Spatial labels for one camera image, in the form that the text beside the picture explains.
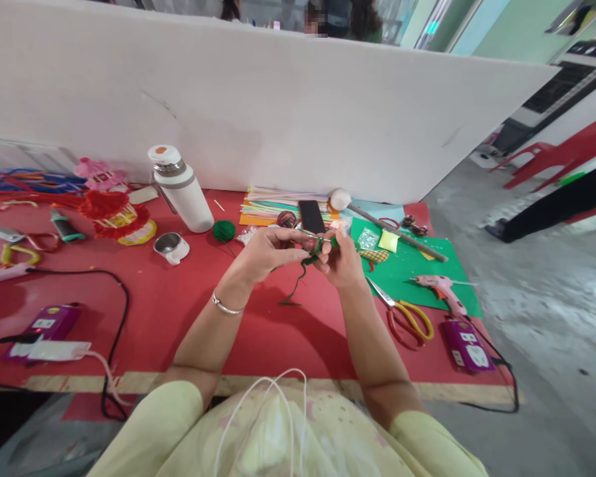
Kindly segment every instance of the green foam sheet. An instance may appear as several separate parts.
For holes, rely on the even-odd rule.
[[[351,237],[357,241],[365,228],[379,235],[382,233],[381,227],[354,218]],[[375,264],[375,271],[373,273],[369,273],[371,267],[368,260],[363,258],[362,267],[364,268],[364,274],[395,300],[401,299],[415,305],[448,310],[446,302],[437,299],[434,291],[430,288],[422,287],[410,281],[410,279],[418,275],[442,275],[449,277],[451,280],[468,282],[468,277],[459,263],[459,258],[457,258],[455,249],[449,240],[434,237],[415,238],[419,242],[425,243],[429,247],[446,255],[448,261],[427,260],[417,248],[399,240],[397,243],[397,253],[389,252],[389,259],[384,263]],[[481,307],[471,286],[453,285],[452,290],[466,307],[469,315],[482,318]]]

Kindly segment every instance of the table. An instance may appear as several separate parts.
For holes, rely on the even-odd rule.
[[[238,225],[243,193],[209,190],[206,196],[216,220],[231,220],[237,224],[237,233],[244,228]],[[146,205],[158,224],[158,236],[177,232],[190,244],[190,253],[179,266],[169,265],[152,250],[154,239],[142,246],[123,246],[115,240],[93,238],[91,223],[72,211],[64,213],[89,238],[65,244],[54,254],[44,254],[36,265],[50,270],[109,270],[126,284],[130,290],[130,311],[113,361],[113,374],[119,377],[119,391],[123,394],[144,394],[159,384],[180,340],[233,260],[227,247],[211,233],[189,232],[161,197]],[[0,212],[0,227],[28,233],[54,231],[49,214],[48,206],[37,209],[15,205]],[[236,253],[242,248],[239,242],[230,246]],[[326,278],[310,268],[293,297],[302,306],[279,306],[301,271],[299,264],[280,268],[256,287],[225,364],[218,395],[245,390],[260,376],[277,376],[298,367],[313,388],[361,398],[340,303]],[[385,319],[384,305],[378,298],[375,300]],[[107,356],[121,319],[124,296],[115,281],[102,274],[31,274],[0,282],[0,338],[23,332],[44,306],[75,301],[83,304],[83,312],[68,339],[92,342],[91,349]],[[444,319],[444,311],[427,307],[424,310],[435,327]],[[482,327],[480,321],[476,320],[476,324]],[[395,345],[423,399],[512,403],[512,380],[504,368],[477,376],[459,373],[453,369],[439,336],[417,352]],[[0,380],[6,384],[45,392],[101,391],[103,369],[94,359],[27,368],[1,359],[6,346],[0,350]],[[299,385],[296,378],[281,382]]]

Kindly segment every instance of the scissors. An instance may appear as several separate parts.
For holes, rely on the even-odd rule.
[[[29,244],[33,246],[36,250],[40,252],[55,252],[60,245],[62,245],[62,241],[60,240],[60,236],[54,233],[32,233],[32,234],[21,234],[18,231],[13,229],[8,229],[6,227],[0,227],[0,238],[6,240],[8,243],[2,249],[2,255],[0,257],[0,261],[2,265],[5,267],[11,267],[15,264],[11,262],[11,255],[13,251],[22,252],[28,255],[31,255],[31,259],[26,262],[28,265],[36,264],[40,261],[41,256],[35,250],[31,250],[29,248],[16,245],[21,240],[26,239]],[[50,245],[45,246],[41,240],[42,239],[52,239]]]
[[[412,303],[407,303],[403,300],[395,301],[394,299],[389,297],[379,286],[377,286],[373,280],[371,280],[368,277],[366,278],[366,280],[371,284],[371,286],[375,289],[379,297],[382,298],[382,301],[386,304],[388,318],[387,322],[389,325],[389,329],[391,330],[391,334],[393,335],[393,337],[397,340],[397,342],[400,345],[404,346],[409,350],[417,351],[420,347],[426,344],[426,341],[434,338],[435,332],[432,328],[432,323],[426,316],[426,313],[424,313],[421,309],[419,309]],[[398,309],[404,315],[404,317],[408,320],[408,323],[402,320],[396,314],[394,314],[393,311],[395,309]],[[417,313],[417,315],[419,315],[419,317],[422,319],[422,321],[424,322],[424,327],[426,328],[425,333],[421,330],[409,309]],[[415,338],[417,346],[413,346],[404,340],[402,334],[395,327],[396,323]]]

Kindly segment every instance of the white felt ball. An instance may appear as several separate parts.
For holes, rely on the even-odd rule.
[[[336,189],[331,194],[331,207],[337,211],[345,210],[351,203],[351,196],[344,189]]]

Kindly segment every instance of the hand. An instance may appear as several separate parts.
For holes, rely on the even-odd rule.
[[[303,249],[294,248],[292,242]],[[253,286],[265,280],[274,268],[309,257],[309,251],[315,247],[314,242],[313,238],[296,229],[258,229],[226,275],[238,275],[241,280]]]
[[[315,267],[326,275],[329,282],[338,290],[353,288],[366,288],[368,283],[362,270],[362,257],[356,252],[353,239],[346,234],[344,226],[337,231],[329,231],[324,237],[330,239],[336,236],[340,248],[323,246],[323,252],[318,255],[320,260],[315,262]]]

